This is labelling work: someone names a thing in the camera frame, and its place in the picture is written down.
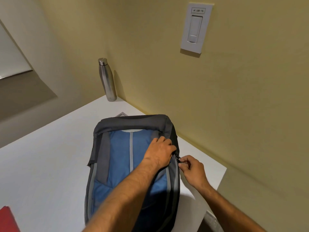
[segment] light switch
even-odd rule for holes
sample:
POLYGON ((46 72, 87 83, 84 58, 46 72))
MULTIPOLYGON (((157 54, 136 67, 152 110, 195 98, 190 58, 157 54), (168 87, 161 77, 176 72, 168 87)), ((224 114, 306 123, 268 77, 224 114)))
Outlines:
POLYGON ((188 37, 189 42, 197 43, 198 34, 200 32, 202 19, 203 19, 202 16, 194 16, 193 15, 191 17, 189 37, 188 37))
POLYGON ((214 4, 189 3, 181 39, 181 48, 200 54, 214 4))

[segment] red object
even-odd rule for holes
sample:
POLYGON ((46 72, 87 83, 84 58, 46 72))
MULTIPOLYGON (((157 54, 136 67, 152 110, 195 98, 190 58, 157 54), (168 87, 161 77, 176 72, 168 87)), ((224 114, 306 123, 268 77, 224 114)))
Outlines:
POLYGON ((0 232, 20 232, 9 207, 0 210, 0 232))

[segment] person's right hand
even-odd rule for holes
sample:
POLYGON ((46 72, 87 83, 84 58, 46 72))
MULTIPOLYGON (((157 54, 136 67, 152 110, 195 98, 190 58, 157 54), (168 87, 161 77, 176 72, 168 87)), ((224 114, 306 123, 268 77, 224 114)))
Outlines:
POLYGON ((188 183, 200 191, 202 188, 211 187, 204 170, 204 165, 194 157, 188 155, 179 159, 179 168, 183 171, 188 183))

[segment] backpack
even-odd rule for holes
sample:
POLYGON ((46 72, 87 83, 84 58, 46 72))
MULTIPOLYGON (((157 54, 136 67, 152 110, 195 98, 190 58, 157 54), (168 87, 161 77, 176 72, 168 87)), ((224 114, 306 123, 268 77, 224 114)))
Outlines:
POLYGON ((170 232, 177 213, 180 176, 177 135, 168 116, 106 118, 97 124, 93 136, 85 224, 109 193, 138 166, 153 138, 164 136, 172 140, 177 150, 168 167, 161 169, 152 181, 132 231, 170 232))

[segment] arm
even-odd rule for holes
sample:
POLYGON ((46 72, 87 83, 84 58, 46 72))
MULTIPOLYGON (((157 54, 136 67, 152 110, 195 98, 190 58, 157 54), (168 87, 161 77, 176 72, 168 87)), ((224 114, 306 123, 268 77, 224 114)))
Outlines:
POLYGON ((256 222, 227 201, 209 184, 204 165, 192 156, 180 158, 178 164, 188 183, 207 201, 224 231, 265 232, 256 222))
POLYGON ((110 193, 83 232, 132 231, 151 181, 175 150, 170 139, 153 139, 141 163, 110 193))

